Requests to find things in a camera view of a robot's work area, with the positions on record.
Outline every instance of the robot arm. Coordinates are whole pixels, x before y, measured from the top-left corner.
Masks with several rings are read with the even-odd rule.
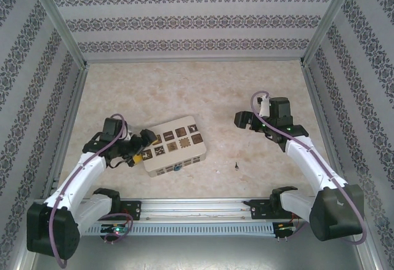
[[[114,118],[105,119],[103,131],[97,133],[82,150],[77,166],[65,182],[43,204],[34,203],[27,213],[27,248],[32,252],[54,256],[49,239],[49,217],[55,202],[67,181],[77,172],[83,163],[113,141],[122,128],[122,121]],[[83,205],[81,201],[96,179],[115,158],[121,158],[132,167],[142,160],[141,152],[157,140],[150,130],[142,130],[140,137],[128,130],[111,147],[91,159],[76,174],[57,206],[54,218],[54,237],[61,259],[69,259],[75,252],[81,234],[94,222],[108,213],[120,212],[120,195],[117,191],[98,189]]]
[[[260,104],[260,116],[267,124],[293,138],[296,137],[297,141],[309,146],[307,150],[295,140],[275,132],[262,124],[252,112],[243,111],[236,114],[234,123],[237,127],[245,129],[250,125],[249,129],[262,132],[267,139],[277,143],[299,166],[312,187],[312,197],[304,196],[295,187],[274,189],[270,197],[271,209],[274,212],[286,210],[300,216],[310,223],[312,231],[319,240],[360,234],[361,224],[333,180],[338,182],[356,205],[361,216],[364,216],[364,196],[361,188],[358,185],[349,185],[338,176],[313,146],[308,132],[301,125],[293,124],[287,98],[271,98],[269,103],[264,98],[258,98],[257,101]],[[264,116],[267,114],[265,109],[269,109],[269,116]],[[330,177],[312,153],[323,163],[324,168],[331,174]]]

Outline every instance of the wall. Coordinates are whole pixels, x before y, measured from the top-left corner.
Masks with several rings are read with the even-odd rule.
[[[394,268],[394,0],[345,0],[309,64],[346,178]]]
[[[0,269],[42,197],[79,68],[39,0],[0,0]]]
[[[54,0],[88,61],[301,57],[331,0]]]

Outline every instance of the metal frame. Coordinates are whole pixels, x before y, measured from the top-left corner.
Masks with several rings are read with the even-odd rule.
[[[332,0],[330,2],[326,13],[322,17],[319,26],[317,27],[316,32],[312,36],[312,39],[309,42],[304,56],[302,57],[302,60],[305,61],[306,64],[310,63],[310,60],[313,58],[313,55],[317,51],[321,41],[326,35],[328,28],[330,27],[332,21],[340,10],[340,7],[344,1],[345,0]]]
[[[64,21],[62,15],[59,12],[54,0],[40,0],[42,6],[45,8],[49,18],[52,20],[55,28],[62,37],[67,49],[70,51],[74,58],[74,61],[78,64],[78,67],[82,67],[86,64],[86,61],[79,49],[77,42],[75,41],[71,31],[68,29],[66,21]]]
[[[53,21],[56,29],[58,29],[62,39],[64,40],[68,50],[76,60],[79,66],[84,66],[86,61],[69,31],[64,19],[55,5],[54,0],[40,0],[47,11],[49,17]],[[308,63],[316,52],[320,42],[326,34],[326,30],[332,23],[336,13],[340,9],[340,5],[344,0],[332,0],[330,3],[316,33],[313,35],[306,51],[303,61]],[[92,60],[93,63],[119,63],[119,62],[225,62],[225,61],[261,61],[261,60],[298,60],[295,58],[156,58],[156,59],[129,59],[129,60]],[[310,72],[304,66],[305,63],[300,62],[302,72],[304,74],[307,89],[310,94],[313,109],[315,110],[318,125],[321,130],[324,145],[329,157],[330,164],[337,172],[342,175],[339,161],[337,159],[331,137],[329,136],[328,126],[323,116],[323,110],[318,103],[316,89],[311,83]],[[71,137],[71,131],[74,126],[76,114],[78,112],[79,102],[81,101],[84,84],[86,81],[89,65],[79,77],[77,89],[71,102],[70,113],[66,119],[65,130],[60,138],[60,147],[54,159],[54,168],[51,171],[48,186],[45,190],[45,197],[49,196],[53,185],[57,185],[58,176],[60,175],[68,142]],[[271,220],[252,220],[250,208],[243,204],[243,201],[250,199],[142,199],[141,219],[136,221],[139,224],[152,224],[162,226],[164,224],[257,224],[266,222],[269,224]],[[20,250],[15,260],[13,269],[31,269],[36,257],[35,253],[28,252],[26,249],[25,236],[20,239]],[[372,237],[368,234],[367,241],[357,246],[358,253],[364,269],[383,269]]]
[[[312,101],[313,110],[315,112],[316,119],[318,121],[320,133],[323,138],[323,143],[326,147],[326,152],[328,155],[330,165],[334,167],[334,169],[340,176],[343,177],[344,173],[340,168],[339,160],[335,152],[334,143],[332,142],[332,138],[329,135],[330,133],[329,133],[327,122],[324,118],[323,108],[321,104],[318,102],[319,101],[318,94],[315,86],[313,86],[312,83],[311,72],[309,68],[304,65],[304,63],[300,62],[300,65],[301,65],[302,73],[304,74],[305,83],[307,85],[310,100]],[[377,254],[375,243],[371,237],[371,230],[369,229],[368,222],[366,220],[364,221],[367,227],[367,239],[366,242],[364,242],[363,244],[357,245],[357,251],[360,256],[361,263],[363,264],[364,269],[381,270],[383,269],[383,266]]]
[[[162,62],[237,62],[237,61],[293,61],[297,57],[223,57],[223,58],[133,58],[133,59],[99,59],[88,60],[88,64],[108,63],[162,63]]]
[[[113,227],[113,223],[105,225],[96,223],[84,236],[106,236],[102,228]],[[132,236],[256,236],[275,237],[274,225],[270,222],[244,223],[161,223],[146,224],[135,222],[132,225]]]
[[[79,103],[81,102],[82,93],[86,82],[87,72],[89,71],[89,65],[83,66],[81,68],[81,71],[82,72],[78,76],[74,97],[72,98],[71,101],[70,110],[69,113],[67,114],[68,116],[65,121],[64,129],[60,136],[59,148],[56,151],[54,164],[52,165],[52,169],[50,170],[47,186],[45,187],[45,191],[43,194],[43,197],[45,199],[48,198],[54,192],[54,190],[57,189],[59,176],[60,173],[62,172],[63,163],[66,158],[68,143],[70,142],[70,138],[71,138],[71,132],[73,130],[76,115],[78,113]]]

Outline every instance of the floor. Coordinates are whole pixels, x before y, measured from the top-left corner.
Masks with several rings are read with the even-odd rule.
[[[99,236],[84,236],[67,270],[364,269],[357,247],[340,239],[321,242],[310,228],[299,234],[289,242],[256,236],[129,236],[114,246]],[[36,255],[32,270],[53,269],[59,269],[53,257]]]
[[[101,174],[90,193],[104,187],[127,198],[267,197],[274,188],[292,185],[311,195],[302,172],[279,146],[235,127],[235,113],[249,111],[258,90],[288,97],[295,124],[306,128],[327,158],[298,61],[96,64],[87,75],[60,182],[113,113],[123,114],[135,129],[192,115],[207,146],[205,161],[154,178],[142,164],[120,165]]]

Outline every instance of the enclosure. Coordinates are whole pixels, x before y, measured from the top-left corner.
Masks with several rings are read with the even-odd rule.
[[[52,257],[27,251],[26,211],[63,183],[113,113],[137,130],[192,115],[207,157],[154,178],[142,164],[107,169],[87,197],[105,187],[148,205],[219,212],[210,204],[282,186],[311,194],[279,147],[234,126],[258,90],[288,97],[294,122],[363,189],[363,245],[320,242],[309,229],[287,243],[134,236],[110,246],[85,236],[68,269],[394,268],[394,0],[0,3],[0,269],[57,269]]]

